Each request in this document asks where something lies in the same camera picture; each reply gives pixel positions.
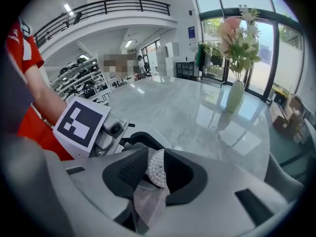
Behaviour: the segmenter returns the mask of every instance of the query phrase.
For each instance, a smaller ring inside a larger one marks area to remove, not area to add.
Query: marble tabletop
[[[118,118],[151,124],[172,146],[238,165],[264,180],[270,138],[268,106],[247,93],[233,114],[225,111],[230,87],[153,76],[113,90]]]

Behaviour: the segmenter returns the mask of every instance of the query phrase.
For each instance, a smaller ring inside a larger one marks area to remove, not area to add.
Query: green vase
[[[241,102],[242,94],[244,90],[244,83],[235,81],[229,92],[226,104],[226,111],[233,113]]]

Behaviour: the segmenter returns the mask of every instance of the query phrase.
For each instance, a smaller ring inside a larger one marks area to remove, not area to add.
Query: person
[[[66,108],[61,98],[43,80],[39,68],[44,64],[32,36],[32,28],[20,18],[7,35],[5,47],[11,62],[34,96],[33,105],[52,125],[55,125]],[[73,159],[59,144],[48,126],[29,106],[17,134],[35,140],[43,149],[54,151],[61,160]]]

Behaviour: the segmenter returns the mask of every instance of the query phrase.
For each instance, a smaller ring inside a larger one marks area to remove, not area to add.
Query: fluorescent light
[[[70,7],[69,7],[68,4],[65,4],[64,7],[65,7],[65,9],[66,9],[68,12],[71,11],[71,9],[70,9]]]
[[[84,59],[86,59],[86,60],[89,60],[89,59],[90,59],[89,57],[85,56],[84,54],[82,54],[81,56],[79,56],[79,58],[84,58]]]
[[[137,89],[140,93],[144,94],[145,92],[142,91],[141,89]]]
[[[132,43],[132,41],[133,41],[133,40],[129,40],[129,41],[126,43],[125,48],[128,47],[128,46]]]

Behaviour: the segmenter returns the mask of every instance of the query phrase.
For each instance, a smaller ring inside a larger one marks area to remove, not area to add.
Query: potted plant
[[[226,110],[229,112],[233,112],[241,101],[244,91],[242,76],[252,67],[252,63],[261,61],[257,56],[259,30],[255,23],[259,12],[246,5],[239,7],[241,17],[228,17],[217,27],[221,40],[218,49],[229,60],[229,69],[236,79],[227,99]],[[241,20],[246,22],[246,29],[240,26]]]

